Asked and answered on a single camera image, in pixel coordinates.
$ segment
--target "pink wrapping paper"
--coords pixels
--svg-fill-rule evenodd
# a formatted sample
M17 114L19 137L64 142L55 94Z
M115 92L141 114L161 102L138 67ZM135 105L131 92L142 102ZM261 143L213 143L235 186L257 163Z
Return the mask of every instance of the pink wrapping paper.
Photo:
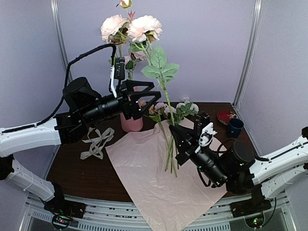
M181 125L193 128L193 122L187 119ZM166 121L163 126L170 136ZM219 145L214 138L210 147L216 150ZM170 173L170 167L165 172L167 147L157 124L149 131L128 133L106 150L125 189L153 231L184 229L227 192L224 186L206 188L191 161L180 167L177 178Z

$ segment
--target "purple wall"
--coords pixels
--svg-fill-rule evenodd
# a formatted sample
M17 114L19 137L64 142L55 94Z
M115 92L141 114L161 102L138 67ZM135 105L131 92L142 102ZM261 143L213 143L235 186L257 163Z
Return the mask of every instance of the purple wall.
M69 60L102 45L100 27L112 15L126 12L118 0L59 1ZM159 44L170 63L180 64L168 84L173 101L233 102L245 59L254 1L133 0L136 17L157 17L163 25ZM87 76L93 88L108 94L111 51L94 54L72 67L73 78ZM137 67L135 79L149 81Z
M308 126L308 2L265 1L240 114L261 155L284 147ZM299 230L307 230L308 178L287 190Z
M14 127L48 116L61 97L64 69L50 1L0 0L0 127ZM43 176L54 147L16 154ZM26 194L0 182L0 229L16 231Z

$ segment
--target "blue cup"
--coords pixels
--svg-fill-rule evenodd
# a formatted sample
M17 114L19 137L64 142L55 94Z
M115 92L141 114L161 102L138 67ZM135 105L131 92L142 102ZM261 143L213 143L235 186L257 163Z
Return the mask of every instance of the blue cup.
M227 126L227 136L229 138L238 138L243 128L244 128L243 121L237 118L230 119L229 124Z

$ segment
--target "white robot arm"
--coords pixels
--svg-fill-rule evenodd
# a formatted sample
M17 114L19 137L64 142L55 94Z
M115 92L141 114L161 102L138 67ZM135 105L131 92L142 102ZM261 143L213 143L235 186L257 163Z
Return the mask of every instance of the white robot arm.
M102 97L94 91L85 77L79 77L67 84L70 66L80 59L112 47L112 67L109 84L110 95ZM88 127L123 113L126 119L140 118L160 97L152 82L125 79L124 58L114 59L116 46L105 44L80 55L68 64L62 99L54 112L35 124L15 128L0 128L0 180L11 181L37 195L45 204L45 209L55 215L83 217L84 204L66 201L61 187L41 179L27 170L13 154L23 150L47 145L64 145L77 142L87 134ZM135 91L136 86L145 87ZM152 99L140 108L138 100L150 96ZM62 102L66 101L69 112L55 115Z
M270 209L270 200L296 180L308 174L308 127L290 145L259 157L240 141L225 152L213 151L209 145L215 135L209 116L200 113L194 129L170 125L179 154L179 165L191 160L204 173L212 188L226 184L234 194L251 193L252 199L232 203L234 217Z

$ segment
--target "wooden table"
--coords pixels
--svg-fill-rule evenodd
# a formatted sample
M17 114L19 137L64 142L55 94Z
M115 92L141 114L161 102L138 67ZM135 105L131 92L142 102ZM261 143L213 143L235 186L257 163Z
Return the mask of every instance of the wooden table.
M215 136L220 141L228 139L226 126L221 124L216 114L222 110L234 111L230 103L197 103L201 111L210 115L214 123L214 129L218 132ZM144 126L142 130L149 130L154 127L154 122L143 118ZM104 121L99 125L100 131L107 128L115 130L114 138L107 143L111 145L121 139L126 133L121 129L120 116L113 120ZM239 136L239 140L253 148L251 141L245 130ZM79 141L74 144L61 146L54 160L48 175L48 180L56 182L62 186L64 194L83 198L131 202L131 198L117 176L106 150L103 150L104 158L100 160L94 156L86 160L80 159L80 153L89 150L89 144Z

